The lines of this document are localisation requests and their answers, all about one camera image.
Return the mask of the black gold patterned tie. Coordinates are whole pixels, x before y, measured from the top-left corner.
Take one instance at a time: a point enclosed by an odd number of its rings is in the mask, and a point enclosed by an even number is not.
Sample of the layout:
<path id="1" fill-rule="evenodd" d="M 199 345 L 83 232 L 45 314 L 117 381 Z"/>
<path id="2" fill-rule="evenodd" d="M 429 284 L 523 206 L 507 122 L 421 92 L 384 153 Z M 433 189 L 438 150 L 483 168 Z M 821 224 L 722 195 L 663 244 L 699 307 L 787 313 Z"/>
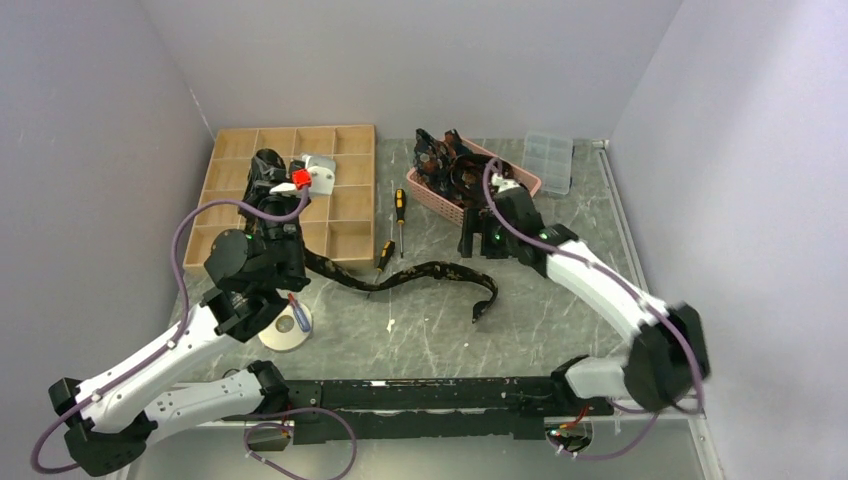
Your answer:
<path id="1" fill-rule="evenodd" d="M 472 308 L 473 323 L 482 318 L 496 302 L 499 294 L 498 283 L 493 277 L 467 266 L 446 261 L 428 261 L 413 265 L 398 271 L 381 282 L 373 283 L 359 280 L 336 261 L 310 250 L 305 251 L 304 260 L 305 267 L 319 276 L 345 287 L 367 293 L 390 290 L 393 287 L 421 278 L 465 282 L 481 286 L 490 292 L 490 296 L 487 300 L 474 304 Z"/>

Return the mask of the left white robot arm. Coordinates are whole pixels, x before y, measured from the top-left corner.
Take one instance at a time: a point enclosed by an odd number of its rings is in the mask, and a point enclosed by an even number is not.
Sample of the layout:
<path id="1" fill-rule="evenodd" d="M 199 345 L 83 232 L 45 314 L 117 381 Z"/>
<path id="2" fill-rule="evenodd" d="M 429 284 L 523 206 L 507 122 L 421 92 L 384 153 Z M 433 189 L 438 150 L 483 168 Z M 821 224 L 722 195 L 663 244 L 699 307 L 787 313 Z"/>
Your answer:
<path id="1" fill-rule="evenodd" d="M 178 323 L 119 364 L 50 387 L 73 468 L 108 475 L 154 443 L 199 424 L 239 415 L 272 420 L 285 411 L 288 387 L 268 361 L 186 389 L 176 383 L 201 361 L 270 327 L 288 306 L 288 294 L 308 285 L 299 215 L 311 198 L 331 194 L 335 168 L 320 155 L 285 163 L 273 150 L 259 150 L 237 202 L 253 226 L 216 237 L 204 264 L 211 289 L 185 305 Z"/>

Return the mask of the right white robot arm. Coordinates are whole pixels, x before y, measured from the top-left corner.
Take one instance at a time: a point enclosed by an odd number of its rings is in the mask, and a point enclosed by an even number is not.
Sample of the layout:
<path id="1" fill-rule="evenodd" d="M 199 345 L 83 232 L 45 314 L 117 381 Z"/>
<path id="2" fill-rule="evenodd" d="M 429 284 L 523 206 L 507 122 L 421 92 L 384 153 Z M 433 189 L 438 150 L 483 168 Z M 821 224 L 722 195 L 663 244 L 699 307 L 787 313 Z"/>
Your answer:
<path id="1" fill-rule="evenodd" d="M 693 393 L 702 411 L 710 365 L 701 318 L 686 303 L 670 305 L 625 279 L 562 224 L 545 224 L 529 192 L 512 180 L 485 183 L 484 204 L 464 212 L 463 233 L 481 235 L 487 257 L 513 257 L 565 288 L 625 341 L 621 358 L 576 357 L 551 374 L 551 401 L 574 415 L 592 398 L 629 398 L 656 413 L 680 409 Z"/>

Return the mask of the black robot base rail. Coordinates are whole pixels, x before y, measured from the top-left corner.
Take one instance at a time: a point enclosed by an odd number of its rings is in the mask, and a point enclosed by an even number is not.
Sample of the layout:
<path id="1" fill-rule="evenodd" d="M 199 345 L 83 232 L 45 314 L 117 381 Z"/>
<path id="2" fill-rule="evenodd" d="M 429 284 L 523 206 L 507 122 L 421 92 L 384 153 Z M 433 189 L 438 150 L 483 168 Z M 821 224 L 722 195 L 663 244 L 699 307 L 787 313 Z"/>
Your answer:
<path id="1" fill-rule="evenodd" d="M 297 445 L 346 440 L 509 436 L 541 440 L 557 421 L 609 416 L 550 376 L 289 380 L 287 400 L 248 414 L 288 420 Z"/>

